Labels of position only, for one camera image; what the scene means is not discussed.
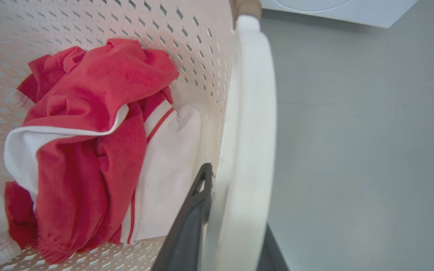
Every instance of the black plastic piece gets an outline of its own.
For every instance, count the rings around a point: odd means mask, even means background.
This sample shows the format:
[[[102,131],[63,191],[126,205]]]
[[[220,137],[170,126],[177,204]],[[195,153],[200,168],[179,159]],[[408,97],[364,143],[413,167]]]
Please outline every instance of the black plastic piece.
[[[267,224],[266,237],[264,237],[257,271],[289,271],[269,224]]]
[[[205,163],[180,208],[152,271],[197,271],[200,265],[202,227],[209,219],[212,164]]]

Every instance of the red stripe trim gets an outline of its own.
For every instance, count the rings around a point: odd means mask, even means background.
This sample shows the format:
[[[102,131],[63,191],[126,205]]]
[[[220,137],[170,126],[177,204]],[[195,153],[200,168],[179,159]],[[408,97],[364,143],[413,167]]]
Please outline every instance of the red stripe trim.
[[[130,245],[131,235],[133,235],[133,226],[135,225],[135,192],[136,189],[133,191],[133,195],[131,196],[131,221],[130,221],[130,233],[128,235],[127,244]]]
[[[167,113],[165,113],[165,115],[157,122],[157,124],[155,125],[155,127],[153,127],[152,131],[150,132],[150,134],[148,134],[147,137],[147,143],[150,142],[150,140],[152,139],[152,137],[155,135],[155,133],[158,131],[158,129],[160,128],[160,126],[162,125],[162,123],[164,123],[164,121],[167,119],[167,117],[174,111],[174,108],[170,108]]]

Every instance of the perforated basket wall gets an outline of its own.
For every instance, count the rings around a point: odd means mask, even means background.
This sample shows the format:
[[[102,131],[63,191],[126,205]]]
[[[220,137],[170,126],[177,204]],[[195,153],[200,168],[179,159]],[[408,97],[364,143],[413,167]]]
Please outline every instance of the perforated basket wall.
[[[30,74],[27,63],[74,45],[90,50],[112,37],[167,51],[180,71],[171,84],[176,106],[190,103],[203,118],[196,164],[216,166],[234,55],[231,29],[227,0],[0,0],[0,181],[12,180],[2,161],[5,137],[31,106],[19,103],[16,90]],[[0,270],[149,270],[163,240],[106,244],[52,266],[26,249]]]

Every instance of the clothing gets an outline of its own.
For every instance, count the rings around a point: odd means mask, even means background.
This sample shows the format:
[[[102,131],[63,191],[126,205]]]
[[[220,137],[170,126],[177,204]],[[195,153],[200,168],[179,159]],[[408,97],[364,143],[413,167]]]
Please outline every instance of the clothing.
[[[162,120],[159,115],[167,112],[169,116],[161,126],[155,126],[158,130],[152,134],[150,127]],[[120,242],[129,245],[170,231],[192,184],[200,116],[189,105],[176,113],[164,101],[145,121],[145,128],[148,140],[145,160],[122,222]]]
[[[151,228],[151,221],[141,223],[150,216],[131,212],[135,202],[143,202],[141,210],[148,198],[140,193],[143,189],[136,190],[144,158],[160,157],[148,166],[152,168],[162,155],[173,154],[178,161],[174,152],[186,153],[186,164],[165,161],[162,165],[170,171],[154,178],[160,188],[182,184],[173,203],[164,199],[175,205],[186,184],[169,182],[169,174],[177,169],[172,166],[186,168],[182,176],[188,178],[188,191],[200,133],[194,108],[182,108],[180,117],[171,107],[168,85],[179,74],[167,53],[143,49],[137,41],[110,39],[88,53],[73,47],[29,66],[33,74],[18,89],[35,105],[5,142],[5,165],[15,182],[0,184],[0,249],[5,247],[0,264],[29,245],[48,263],[61,263],[74,252],[121,242],[124,231],[133,238],[140,233],[138,224]],[[171,144],[162,150],[166,142]],[[147,149],[152,144],[154,151]],[[147,174],[140,179],[154,182]],[[150,191],[150,202],[158,201],[158,189]],[[175,207],[170,209],[166,214],[174,213]],[[150,235],[165,235],[168,224]]]

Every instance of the ventilation hole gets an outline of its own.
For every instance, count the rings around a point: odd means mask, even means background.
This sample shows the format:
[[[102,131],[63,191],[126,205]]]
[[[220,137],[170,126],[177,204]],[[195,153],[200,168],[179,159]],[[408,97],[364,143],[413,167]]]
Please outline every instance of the ventilation hole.
[[[199,26],[199,21],[197,21],[197,18],[195,18],[195,16],[193,17],[193,22],[195,23],[195,26]]]
[[[165,16],[167,16],[167,10],[164,9],[162,5],[160,5],[160,10],[164,13]]]
[[[177,8],[177,15],[179,16],[180,20],[184,18],[184,15],[182,14],[182,12],[180,12],[179,8]]]
[[[150,5],[146,1],[143,2],[143,5],[148,9],[148,11],[152,11],[152,7],[150,7]]]
[[[81,17],[79,16],[79,14],[78,14],[78,13],[76,13],[75,11],[73,11],[73,14],[74,14],[74,15],[77,15],[77,16],[78,16],[78,18],[81,18]]]

